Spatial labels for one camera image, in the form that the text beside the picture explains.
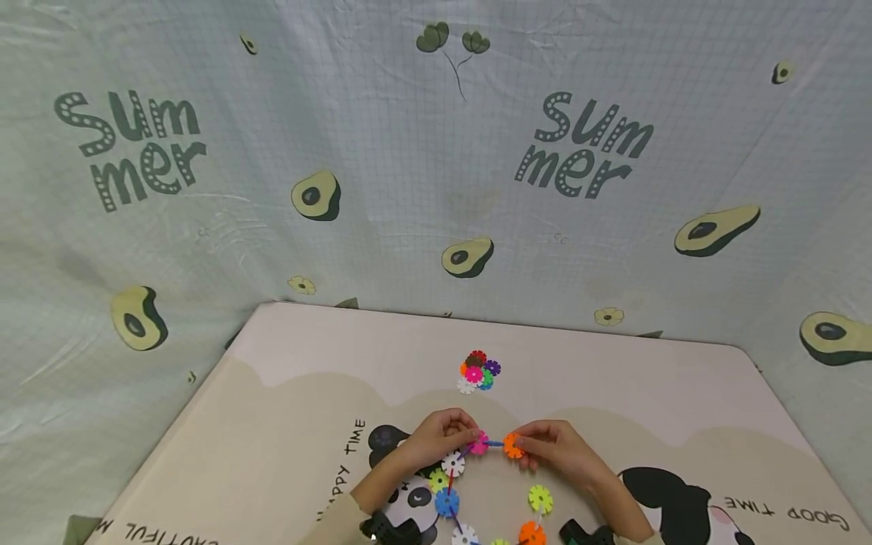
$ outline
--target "white snowflake piece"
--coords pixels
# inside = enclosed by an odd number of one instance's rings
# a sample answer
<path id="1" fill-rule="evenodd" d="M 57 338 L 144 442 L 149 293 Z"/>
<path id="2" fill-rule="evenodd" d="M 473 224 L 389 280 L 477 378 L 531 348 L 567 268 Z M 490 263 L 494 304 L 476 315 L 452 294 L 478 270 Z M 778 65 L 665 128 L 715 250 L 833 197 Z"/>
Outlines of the white snowflake piece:
<path id="1" fill-rule="evenodd" d="M 460 451 L 456 450 L 442 459 L 442 471 L 449 477 L 460 477 L 467 468 L 467 459 L 460 457 Z"/>
<path id="2" fill-rule="evenodd" d="M 462 393 L 464 395 L 468 396 L 472 392 L 475 392 L 476 388 L 477 388 L 476 385 L 469 382 L 465 378 L 461 378 L 460 380 L 457 381 L 457 389 L 460 390 L 460 393 Z"/>
<path id="3" fill-rule="evenodd" d="M 455 528 L 451 535 L 451 545 L 472 545 L 478 542 L 479 536 L 475 534 L 475 528 L 468 524 L 460 524 L 460 529 Z"/>

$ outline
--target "wrist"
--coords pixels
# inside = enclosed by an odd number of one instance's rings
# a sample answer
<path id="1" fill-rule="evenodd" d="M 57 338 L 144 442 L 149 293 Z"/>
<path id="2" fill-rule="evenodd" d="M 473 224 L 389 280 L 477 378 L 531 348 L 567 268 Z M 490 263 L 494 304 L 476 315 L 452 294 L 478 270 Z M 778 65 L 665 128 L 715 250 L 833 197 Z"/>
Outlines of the wrist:
<path id="1" fill-rule="evenodd" d="M 587 493 L 594 496 L 595 499 L 608 495 L 620 487 L 623 487 L 623 483 L 610 470 L 591 475 L 583 486 Z"/>
<path id="2" fill-rule="evenodd" d="M 385 475 L 389 476 L 399 484 L 405 477 L 415 473 L 418 469 L 412 467 L 409 457 L 406 456 L 403 447 L 397 448 L 392 453 L 385 456 L 376 467 L 381 467 Z"/>

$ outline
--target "pink snowflake piece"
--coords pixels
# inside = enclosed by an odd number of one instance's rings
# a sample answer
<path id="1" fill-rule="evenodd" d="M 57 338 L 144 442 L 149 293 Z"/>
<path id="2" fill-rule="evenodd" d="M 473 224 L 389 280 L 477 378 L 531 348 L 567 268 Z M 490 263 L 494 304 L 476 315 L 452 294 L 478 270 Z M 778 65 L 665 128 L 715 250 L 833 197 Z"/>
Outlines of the pink snowflake piece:
<path id="1" fill-rule="evenodd" d="M 473 443 L 472 448 L 469 449 L 469 452 L 475 454 L 476 456 L 481 456 L 482 454 L 487 452 L 489 446 L 485 445 L 485 441 L 487 441 L 487 434 L 481 432 L 481 436 Z"/>
<path id="2" fill-rule="evenodd" d="M 481 372 L 480 367 L 472 367 L 471 365 L 467 365 L 467 380 L 474 385 L 478 385 L 484 380 L 484 373 Z"/>

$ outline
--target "light green cloth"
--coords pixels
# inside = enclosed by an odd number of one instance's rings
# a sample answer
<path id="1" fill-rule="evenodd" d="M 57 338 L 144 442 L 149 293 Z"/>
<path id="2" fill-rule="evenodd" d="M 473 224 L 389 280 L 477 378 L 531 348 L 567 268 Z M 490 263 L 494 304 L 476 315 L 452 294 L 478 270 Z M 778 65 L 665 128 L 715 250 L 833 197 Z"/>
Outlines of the light green cloth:
<path id="1" fill-rule="evenodd" d="M 66 522 L 64 545 L 85 545 L 100 520 L 98 516 L 70 515 Z"/>

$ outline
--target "black object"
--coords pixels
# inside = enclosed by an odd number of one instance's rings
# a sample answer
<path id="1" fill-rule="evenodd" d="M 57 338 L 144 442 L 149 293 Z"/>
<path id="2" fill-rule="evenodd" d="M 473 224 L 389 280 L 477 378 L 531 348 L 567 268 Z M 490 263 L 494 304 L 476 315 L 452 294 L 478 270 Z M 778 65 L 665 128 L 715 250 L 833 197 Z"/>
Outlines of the black object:
<path id="1" fill-rule="evenodd" d="M 376 511 L 372 518 L 360 525 L 365 536 L 376 536 L 382 545 L 421 545 L 421 530 L 412 519 L 395 528 L 384 513 Z"/>
<path id="2" fill-rule="evenodd" d="M 576 519 L 569 519 L 560 528 L 560 540 L 564 545 L 615 545 L 615 533 L 608 526 L 601 526 L 591 535 Z"/>

